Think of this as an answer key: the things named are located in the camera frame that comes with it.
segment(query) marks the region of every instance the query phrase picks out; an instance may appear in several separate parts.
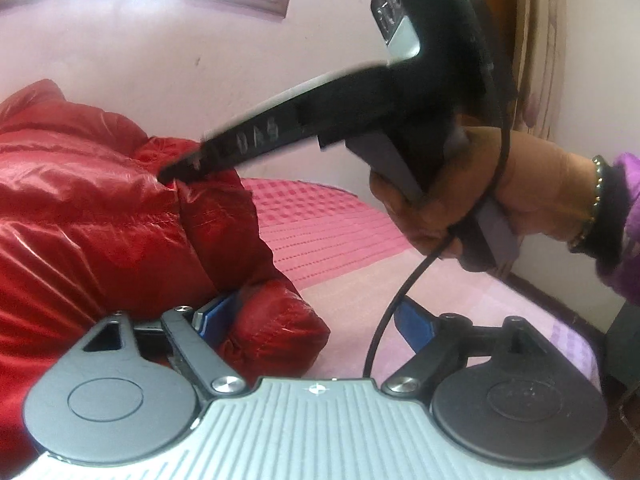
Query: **pink bedsheet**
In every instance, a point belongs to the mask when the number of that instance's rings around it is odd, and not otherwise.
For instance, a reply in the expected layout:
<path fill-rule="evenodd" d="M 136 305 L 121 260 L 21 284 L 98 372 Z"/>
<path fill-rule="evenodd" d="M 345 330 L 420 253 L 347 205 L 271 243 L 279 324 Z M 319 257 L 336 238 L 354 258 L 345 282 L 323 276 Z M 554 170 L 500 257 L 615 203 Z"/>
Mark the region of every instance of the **pink bedsheet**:
<path fill-rule="evenodd" d="M 359 375 L 382 311 L 420 262 L 420 254 L 385 214 L 348 192 L 287 180 L 243 183 L 254 194 L 260 236 L 273 250 L 276 267 L 332 330 L 310 375 Z M 436 315 L 459 312 L 479 325 L 496 326 L 505 316 L 523 316 L 600 386 L 593 351 L 580 335 L 487 274 L 437 261 L 409 295 Z M 384 380 L 411 355 L 391 325 L 374 377 Z"/>

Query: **hand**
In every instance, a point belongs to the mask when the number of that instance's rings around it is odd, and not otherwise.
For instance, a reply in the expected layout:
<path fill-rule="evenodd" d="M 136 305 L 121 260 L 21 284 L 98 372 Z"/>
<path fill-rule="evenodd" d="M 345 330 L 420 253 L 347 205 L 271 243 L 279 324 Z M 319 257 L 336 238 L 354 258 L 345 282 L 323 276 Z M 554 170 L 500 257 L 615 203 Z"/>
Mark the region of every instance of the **hand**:
<path fill-rule="evenodd" d="M 369 185 L 389 216 L 422 254 L 444 238 L 486 189 L 500 153 L 500 130 L 467 128 L 469 145 L 449 159 L 416 209 L 383 177 L 371 173 Z M 595 199 L 593 163 L 546 140 L 511 133 L 511 151 L 495 191 L 517 235 L 544 233 L 557 240 L 577 236 L 591 215 Z M 456 239 L 443 254 L 457 257 Z"/>

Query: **cable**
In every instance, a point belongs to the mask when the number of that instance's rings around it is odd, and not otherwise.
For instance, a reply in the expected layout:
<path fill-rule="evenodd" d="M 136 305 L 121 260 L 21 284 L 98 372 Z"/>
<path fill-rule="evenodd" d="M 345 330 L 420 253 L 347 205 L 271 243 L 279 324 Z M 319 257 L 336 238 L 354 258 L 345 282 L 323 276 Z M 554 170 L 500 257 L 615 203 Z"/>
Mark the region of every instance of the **cable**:
<path fill-rule="evenodd" d="M 511 128 L 506 107 L 498 98 L 495 83 L 490 74 L 485 78 L 485 82 L 488 97 L 492 102 L 494 102 L 498 113 L 500 114 L 500 154 L 498 155 L 498 162 L 495 165 L 494 176 L 492 176 L 489 184 L 484 189 L 484 193 L 482 193 L 480 198 L 476 200 L 476 203 L 465 215 L 465 217 L 475 214 L 475 212 L 482 207 L 484 201 L 494 193 L 496 187 L 498 186 L 498 183 L 500 182 L 500 179 L 502 178 L 504 169 L 507 166 L 507 160 L 509 159 L 509 152 L 511 149 Z M 449 234 L 444 237 L 440 244 L 433 251 L 431 251 L 431 253 L 423 261 L 421 261 L 420 265 L 415 268 L 414 272 L 411 273 L 411 275 L 398 289 L 398 292 L 396 292 L 396 295 L 391 300 L 391 303 L 389 303 L 384 314 L 382 315 L 382 318 L 380 318 L 380 322 L 376 327 L 376 331 L 373 333 L 373 337 L 371 338 L 371 343 L 369 343 L 369 349 L 367 350 L 367 356 L 365 357 L 364 367 L 362 369 L 362 376 L 364 378 L 371 377 L 373 361 L 376 358 L 378 346 L 380 346 L 380 341 L 382 340 L 382 336 L 385 333 L 386 327 L 391 321 L 394 313 L 400 306 L 401 301 L 404 300 L 404 297 L 407 295 L 412 286 L 414 286 L 414 283 L 418 281 L 418 278 L 420 278 L 423 272 L 427 270 L 427 268 L 443 253 L 443 251 L 447 247 L 449 247 L 453 239 L 454 235 L 449 232 Z"/>

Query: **wall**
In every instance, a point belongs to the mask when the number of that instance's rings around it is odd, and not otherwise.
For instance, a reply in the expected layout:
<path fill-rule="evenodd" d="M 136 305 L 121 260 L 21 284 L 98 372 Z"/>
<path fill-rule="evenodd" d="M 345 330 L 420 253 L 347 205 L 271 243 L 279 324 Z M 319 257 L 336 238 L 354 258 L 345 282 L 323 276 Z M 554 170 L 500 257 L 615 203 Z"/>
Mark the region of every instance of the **wall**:
<path fill-rule="evenodd" d="M 370 0 L 290 0 L 285 20 L 185 0 L 48 0 L 0 13 L 0 96 L 39 78 L 123 113 L 150 135 L 200 139 L 279 92 L 383 60 Z M 345 187 L 373 202 L 342 146 L 306 143 L 249 176 Z"/>
<path fill-rule="evenodd" d="M 613 161 L 640 154 L 640 0 L 567 0 L 564 88 L 554 140 Z M 587 257 L 544 237 L 525 240 L 514 272 L 606 330 L 623 304 Z"/>

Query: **gray ribbed plate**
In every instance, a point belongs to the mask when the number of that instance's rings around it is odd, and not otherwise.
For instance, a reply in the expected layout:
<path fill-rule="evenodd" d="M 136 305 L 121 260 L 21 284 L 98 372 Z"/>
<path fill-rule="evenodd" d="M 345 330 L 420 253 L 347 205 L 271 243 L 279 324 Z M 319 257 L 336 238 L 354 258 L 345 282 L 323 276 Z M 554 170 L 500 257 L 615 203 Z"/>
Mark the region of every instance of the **gray ribbed plate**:
<path fill-rule="evenodd" d="M 44 454 L 20 480 L 602 480 L 587 459 L 539 471 L 482 462 L 411 401 L 368 380 L 264 379 L 212 403 L 191 433 L 141 462 L 90 467 Z"/>

